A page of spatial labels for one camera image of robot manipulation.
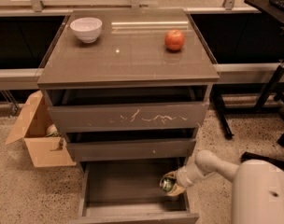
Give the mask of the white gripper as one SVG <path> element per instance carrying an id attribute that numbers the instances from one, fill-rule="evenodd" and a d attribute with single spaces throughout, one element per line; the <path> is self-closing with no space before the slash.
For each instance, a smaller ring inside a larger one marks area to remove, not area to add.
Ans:
<path id="1" fill-rule="evenodd" d="M 167 174 L 164 175 L 164 177 L 177 179 L 177 184 L 175 184 L 167 192 L 168 196 L 175 197 L 183 193 L 186 188 L 191 187 L 194 184 L 195 168 L 192 165 L 182 166 L 177 171 L 168 172 Z"/>

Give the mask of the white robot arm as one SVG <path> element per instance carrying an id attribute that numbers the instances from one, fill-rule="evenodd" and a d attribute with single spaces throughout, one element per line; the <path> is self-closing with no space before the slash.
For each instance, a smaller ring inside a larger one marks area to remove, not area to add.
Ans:
<path id="1" fill-rule="evenodd" d="M 232 224 L 284 224 L 284 171 L 269 161 L 224 161 L 208 150 L 194 162 L 163 175 L 160 188 L 178 196 L 214 174 L 232 183 Z"/>

